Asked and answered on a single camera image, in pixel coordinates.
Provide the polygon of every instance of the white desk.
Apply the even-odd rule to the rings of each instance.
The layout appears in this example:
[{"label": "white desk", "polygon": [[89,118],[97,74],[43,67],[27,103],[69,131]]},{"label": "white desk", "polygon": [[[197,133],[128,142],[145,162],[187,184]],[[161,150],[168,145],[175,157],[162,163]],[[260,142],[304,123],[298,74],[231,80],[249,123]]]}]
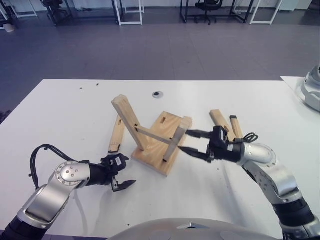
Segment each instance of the white desk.
[{"label": "white desk", "polygon": [[[153,98],[155,91],[164,92],[164,97]],[[257,133],[258,141],[273,148],[294,173],[304,198],[320,217],[320,115],[300,104],[283,81],[44,80],[0,125],[0,229],[34,192],[28,174],[36,147],[52,144],[76,160],[94,163],[106,156],[117,116],[111,100],[119,94],[128,97],[145,127],[162,111],[190,116],[193,129],[207,131],[213,127],[211,109],[220,109],[226,118],[237,115],[243,132]],[[188,137],[184,145],[205,151],[206,143]],[[130,156],[135,148],[126,131],[122,153]],[[62,162],[40,151],[39,184]],[[150,220],[192,217],[282,236],[273,208],[235,164],[210,165],[180,152],[167,178],[130,160],[118,180],[130,179],[137,182],[117,193],[110,186],[76,191],[48,234],[111,237]]]}]

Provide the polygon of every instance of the wooden stool leg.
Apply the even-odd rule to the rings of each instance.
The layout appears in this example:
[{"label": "wooden stool leg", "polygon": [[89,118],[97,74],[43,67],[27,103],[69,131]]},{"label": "wooden stool leg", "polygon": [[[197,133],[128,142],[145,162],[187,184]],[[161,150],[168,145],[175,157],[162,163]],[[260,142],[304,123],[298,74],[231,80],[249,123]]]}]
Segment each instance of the wooden stool leg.
[{"label": "wooden stool leg", "polygon": [[176,148],[178,147],[178,144],[180,143],[181,139],[185,135],[186,131],[191,127],[192,125],[192,119],[188,116],[183,117],[181,120],[180,125],[176,129],[173,138],[171,140],[171,143],[165,152],[163,156],[163,161],[168,162]]}]

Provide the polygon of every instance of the gray floor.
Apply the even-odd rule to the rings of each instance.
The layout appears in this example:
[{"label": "gray floor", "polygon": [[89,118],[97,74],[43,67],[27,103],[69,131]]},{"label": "gray floor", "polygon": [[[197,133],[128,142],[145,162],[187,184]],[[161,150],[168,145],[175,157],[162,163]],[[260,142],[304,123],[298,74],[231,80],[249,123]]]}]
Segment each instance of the gray floor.
[{"label": "gray floor", "polygon": [[[261,16],[269,18],[270,13]],[[143,26],[119,27],[112,19],[86,19],[54,27],[46,13],[22,18],[15,32],[0,31],[0,111],[13,110],[42,79],[305,76],[320,60],[319,23],[317,11],[295,11],[279,13],[272,26],[226,18],[212,25],[195,24],[193,19],[182,24],[177,8],[147,8]]]}]

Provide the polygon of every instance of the wooden stick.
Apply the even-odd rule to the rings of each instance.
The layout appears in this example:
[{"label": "wooden stick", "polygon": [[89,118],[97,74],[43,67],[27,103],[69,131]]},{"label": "wooden stick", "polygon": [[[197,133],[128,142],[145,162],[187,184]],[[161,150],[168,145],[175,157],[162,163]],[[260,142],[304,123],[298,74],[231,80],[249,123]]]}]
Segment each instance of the wooden stick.
[{"label": "wooden stick", "polygon": [[231,115],[230,116],[230,122],[231,122],[231,126],[232,126],[233,132],[236,135],[236,137],[238,139],[242,139],[244,137],[244,134],[242,133],[242,130],[241,130],[241,127],[240,127],[240,123],[238,121],[237,116]]},{"label": "wooden stick", "polygon": [[166,137],[165,135],[156,133],[148,128],[145,128],[143,126],[136,126],[135,129],[137,130],[138,133],[141,133],[143,135],[147,135],[150,138],[156,139],[160,142],[163,142],[165,144],[170,144],[171,143],[171,138],[170,137]]},{"label": "wooden stick", "polygon": [[133,137],[134,141],[138,145],[138,148],[140,148],[142,151],[147,149],[148,139],[145,135],[137,132],[136,130],[136,126],[139,126],[140,123],[129,103],[128,98],[124,95],[119,95],[115,99],[113,99],[111,103],[119,114],[129,133]]},{"label": "wooden stick", "polygon": [[211,110],[210,116],[216,126],[222,126],[228,132],[228,139],[230,142],[233,142],[236,138],[236,135],[232,128],[227,123],[226,119],[222,115],[219,109]]},{"label": "wooden stick", "polygon": [[119,151],[122,139],[124,137],[125,124],[118,115],[113,128],[108,153],[116,153]]},{"label": "wooden stick", "polygon": [[176,148],[178,147],[178,144],[180,143],[180,140],[183,138],[185,135],[186,131],[191,127],[192,125],[192,119],[191,117],[184,116],[183,119],[181,120],[180,125],[177,127],[172,141],[166,150],[164,156],[163,156],[163,161],[168,162]]}]

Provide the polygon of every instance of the black table frame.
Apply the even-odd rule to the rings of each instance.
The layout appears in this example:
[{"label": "black table frame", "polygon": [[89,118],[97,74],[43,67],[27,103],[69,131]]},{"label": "black table frame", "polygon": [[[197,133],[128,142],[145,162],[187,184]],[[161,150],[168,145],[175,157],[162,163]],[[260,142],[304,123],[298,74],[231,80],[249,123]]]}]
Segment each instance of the black table frame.
[{"label": "black table frame", "polygon": [[[65,5],[67,7],[67,11],[68,11],[68,14],[67,16],[63,17],[62,19],[60,20],[56,20],[54,14],[52,13],[52,10],[49,6],[46,7],[47,11],[48,11],[48,14],[54,24],[54,26],[57,26],[58,24],[64,22],[65,20],[67,20],[68,18],[73,18],[73,19],[101,19],[101,18],[104,18],[104,19],[115,19],[115,22],[116,24],[119,24],[119,21],[118,21],[118,15],[117,15],[117,12],[116,12],[116,5],[115,5],[115,1],[116,0],[111,0],[112,2],[112,8],[113,8],[113,16],[84,16],[84,17],[74,17],[72,15],[72,12],[71,12],[71,9],[70,9],[70,6],[69,6],[69,3],[68,3],[68,0],[64,0],[65,2]],[[122,0],[120,0],[120,6],[121,6],[121,17],[123,17],[124,15],[124,9],[123,9],[123,5],[122,5]]]},{"label": "black table frame", "polygon": [[[251,10],[251,8],[252,8],[252,6],[253,6],[253,4],[254,4],[254,1],[255,1],[255,0],[250,0],[249,8],[248,8],[248,10],[246,11],[245,17],[242,17],[242,16],[240,16],[239,14],[235,13],[234,10],[235,10],[236,0],[233,0],[229,14],[227,14],[227,15],[223,15],[223,14],[208,15],[208,17],[233,17],[233,18],[236,18],[236,19],[241,20],[241,21],[245,24],[245,23],[247,22],[247,20],[248,20],[248,17],[249,17],[249,14],[250,14],[250,10]],[[185,14],[183,15],[183,13],[182,13],[182,5],[183,5],[183,0],[181,0],[181,2],[180,2],[180,17],[181,17],[183,23],[186,24],[188,18],[191,18],[191,17],[201,17],[201,16],[203,16],[203,14],[188,15],[189,0],[186,0]]]},{"label": "black table frame", "polygon": [[0,5],[1,5],[2,8],[4,9],[5,14],[6,14],[7,17],[8,17],[8,20],[6,20],[6,19],[1,20],[1,19],[0,19],[0,26],[2,27],[2,26],[5,25],[5,24],[13,24],[13,20],[12,20],[11,13],[8,12],[7,6],[4,4],[4,2],[3,2],[2,0],[0,0]]}]

